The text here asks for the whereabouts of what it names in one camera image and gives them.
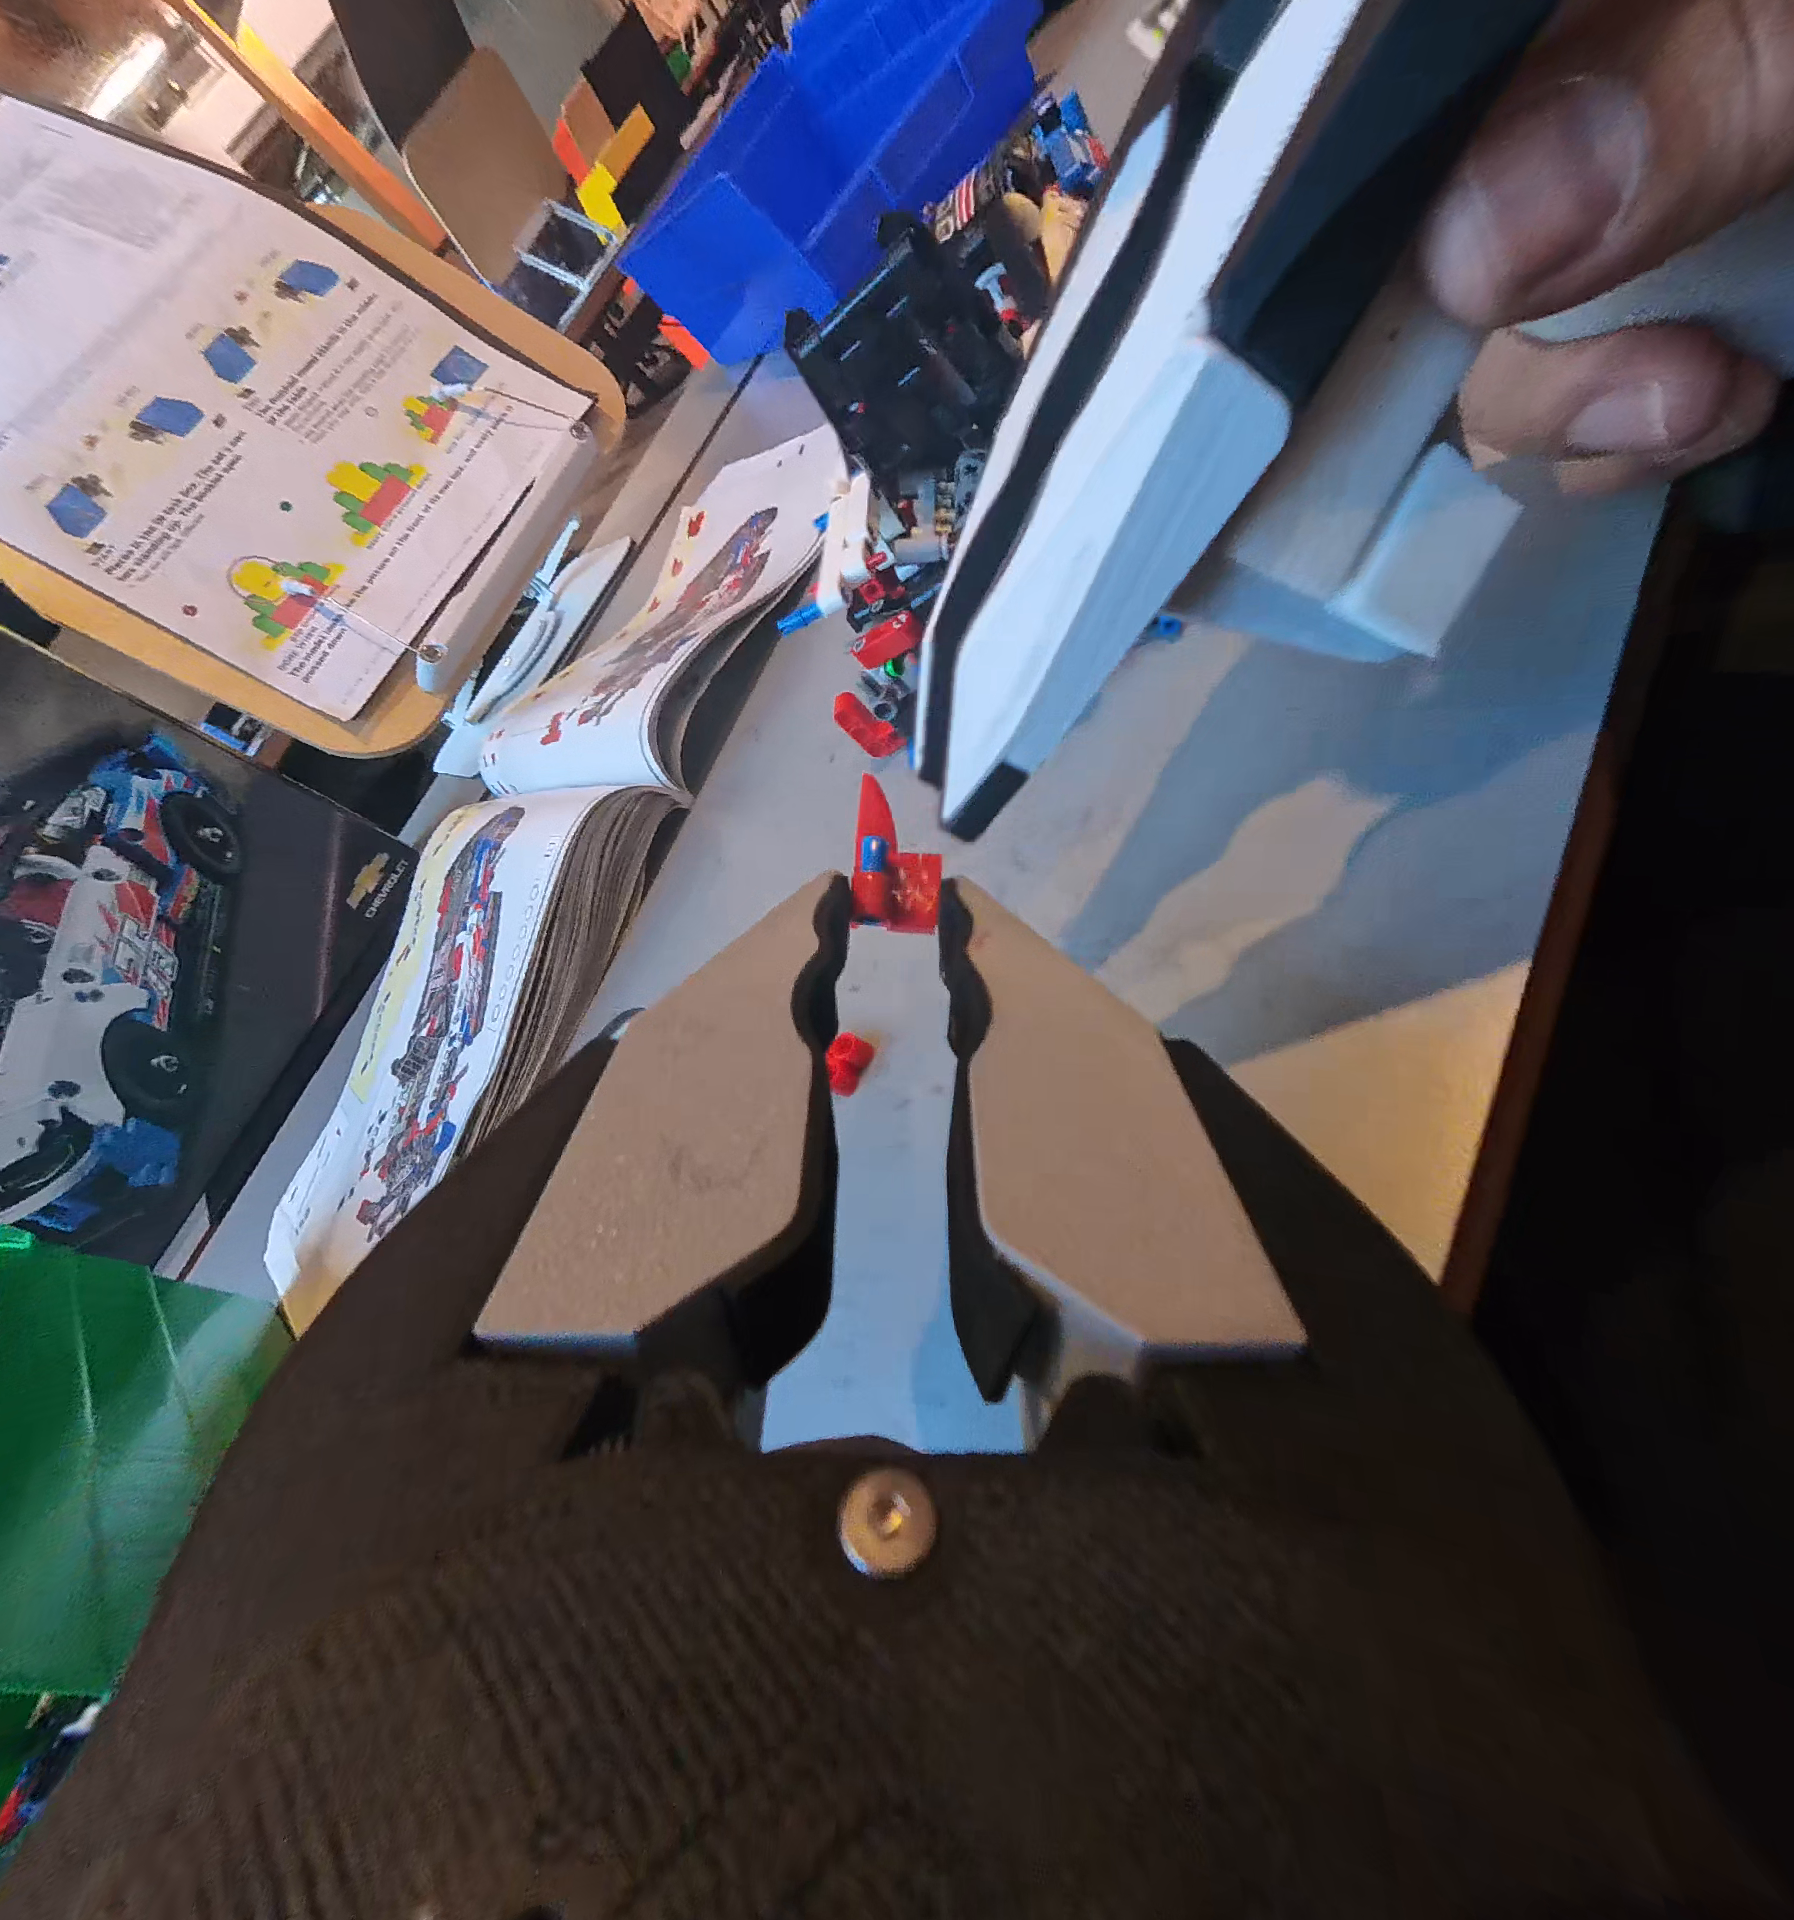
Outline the blue plastic bin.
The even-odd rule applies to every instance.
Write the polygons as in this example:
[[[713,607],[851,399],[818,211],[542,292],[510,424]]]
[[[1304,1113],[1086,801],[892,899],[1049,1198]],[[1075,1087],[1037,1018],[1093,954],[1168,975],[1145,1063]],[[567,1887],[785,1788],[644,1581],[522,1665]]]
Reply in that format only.
[[[1039,1],[820,1],[640,220],[622,272],[720,363],[826,318],[1028,108]]]

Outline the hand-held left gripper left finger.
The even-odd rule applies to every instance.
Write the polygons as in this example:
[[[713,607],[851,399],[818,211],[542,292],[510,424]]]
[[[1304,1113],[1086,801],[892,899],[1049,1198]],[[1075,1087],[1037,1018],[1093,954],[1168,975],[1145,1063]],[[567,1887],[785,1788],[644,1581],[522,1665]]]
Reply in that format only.
[[[475,1321],[477,1347],[762,1391],[829,1303],[826,1048],[851,886],[818,874],[623,1027]]]

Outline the grey desk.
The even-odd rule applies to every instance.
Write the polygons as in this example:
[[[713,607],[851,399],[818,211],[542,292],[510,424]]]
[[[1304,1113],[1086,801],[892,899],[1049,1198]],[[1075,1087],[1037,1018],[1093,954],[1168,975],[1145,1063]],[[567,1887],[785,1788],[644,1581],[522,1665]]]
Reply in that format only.
[[[1224,323],[1242,278],[1244,367],[1311,371],[1289,445],[1181,586],[1185,638],[1137,642],[1163,586],[1122,612],[1101,594],[1076,645],[1018,715],[1045,628],[974,634],[956,651],[943,718],[918,710],[924,771],[886,761],[904,847],[948,854],[1168,1036],[1190,1038],[1268,1103],[1374,1205],[1437,1280],[1474,1184],[1486,1116],[1578,827],[1661,508],[1661,491],[1559,497],[1529,462],[1472,473],[1440,413],[1475,342],[1424,298],[1412,237],[1452,155],[1556,3],[1367,3],[1281,173],[1228,140],[1187,239],[1241,227],[1237,269],[1197,276],[1185,347]],[[1376,239],[1324,235],[1268,265],[1248,249],[1300,184],[1311,122],[1337,113],[1379,160],[1422,160],[1399,196],[1361,187],[1327,204],[1371,211]],[[1399,591],[1444,605],[1469,586],[1432,651],[1363,628],[1357,597],[1399,549]],[[585,1012],[655,1003],[815,868],[841,867],[859,773],[816,715],[835,666],[834,619],[774,643],[689,810],[676,816],[644,906]],[[928,693],[924,650],[922,705]],[[764,1440],[820,1429],[1002,1440],[1002,1412],[950,1383],[954,1353],[938,1185],[950,1048],[935,959],[871,933],[844,976],[844,1027],[879,1044],[869,1091],[846,1098],[839,1227],[866,1280],[841,1281],[841,1330],[791,1363]]]

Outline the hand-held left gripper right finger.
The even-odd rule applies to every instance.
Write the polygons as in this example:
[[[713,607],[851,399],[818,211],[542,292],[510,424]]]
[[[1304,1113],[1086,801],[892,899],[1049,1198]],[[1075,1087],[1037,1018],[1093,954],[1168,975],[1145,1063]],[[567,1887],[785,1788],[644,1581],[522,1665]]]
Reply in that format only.
[[[943,884],[950,1314],[1022,1383],[1304,1355],[1304,1323],[1158,1028],[969,879]]]

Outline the open instruction booklet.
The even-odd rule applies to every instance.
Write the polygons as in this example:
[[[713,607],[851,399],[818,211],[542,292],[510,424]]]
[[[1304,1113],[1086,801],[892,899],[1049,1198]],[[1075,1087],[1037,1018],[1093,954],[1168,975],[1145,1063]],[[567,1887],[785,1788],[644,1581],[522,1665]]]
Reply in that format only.
[[[693,804],[679,741],[703,686],[816,565],[844,484],[822,424],[720,468],[644,607],[496,712],[485,794],[427,835],[343,1093],[271,1217],[295,1332],[570,1055],[659,830]]]

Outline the black toy car box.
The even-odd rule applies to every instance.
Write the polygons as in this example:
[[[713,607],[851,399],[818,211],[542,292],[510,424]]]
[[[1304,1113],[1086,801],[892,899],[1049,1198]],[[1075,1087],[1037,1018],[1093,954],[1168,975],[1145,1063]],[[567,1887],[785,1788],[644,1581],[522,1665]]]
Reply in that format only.
[[[411,851],[0,624],[0,1225],[157,1262],[388,956]]]

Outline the person's right hand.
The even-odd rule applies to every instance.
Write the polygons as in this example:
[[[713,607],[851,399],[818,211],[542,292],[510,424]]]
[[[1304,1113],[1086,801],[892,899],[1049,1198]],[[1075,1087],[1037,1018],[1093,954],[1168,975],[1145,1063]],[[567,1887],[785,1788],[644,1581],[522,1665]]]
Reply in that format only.
[[[1794,1],[1560,3],[1444,181],[1425,294],[1479,335],[1459,397],[1475,465],[1607,494],[1724,458],[1778,376],[1700,325],[1546,344],[1524,323],[1607,294],[1794,182]]]

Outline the toy brick race car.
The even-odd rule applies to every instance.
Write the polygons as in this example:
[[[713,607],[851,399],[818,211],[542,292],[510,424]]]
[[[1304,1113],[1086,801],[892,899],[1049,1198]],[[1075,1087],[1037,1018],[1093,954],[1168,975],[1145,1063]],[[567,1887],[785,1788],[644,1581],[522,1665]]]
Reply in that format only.
[[[1025,373],[991,300],[933,230],[892,214],[889,233],[879,267],[827,320],[785,321],[785,348],[851,476],[888,499],[908,473],[933,478],[988,452]]]

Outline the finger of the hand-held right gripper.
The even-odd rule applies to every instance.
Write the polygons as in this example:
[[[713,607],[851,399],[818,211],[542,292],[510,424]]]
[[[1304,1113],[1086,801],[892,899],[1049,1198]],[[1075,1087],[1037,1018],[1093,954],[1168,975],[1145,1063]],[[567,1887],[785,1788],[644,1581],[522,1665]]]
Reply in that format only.
[[[977,838],[1083,716],[1284,445],[1291,403],[1211,339],[1091,384],[1039,344],[1004,409],[922,643],[915,764]]]
[[[980,494],[1248,494],[1293,376],[1242,347],[1244,272],[1293,241],[1297,176],[1346,125],[1376,3],[1188,3],[1127,126]]]

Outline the green plastic bin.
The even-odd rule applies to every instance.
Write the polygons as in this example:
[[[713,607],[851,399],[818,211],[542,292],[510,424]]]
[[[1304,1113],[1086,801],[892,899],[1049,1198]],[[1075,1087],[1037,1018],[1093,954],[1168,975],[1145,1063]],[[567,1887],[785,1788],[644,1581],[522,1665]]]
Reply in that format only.
[[[0,1860],[114,1693],[288,1344],[272,1303],[0,1227]]]

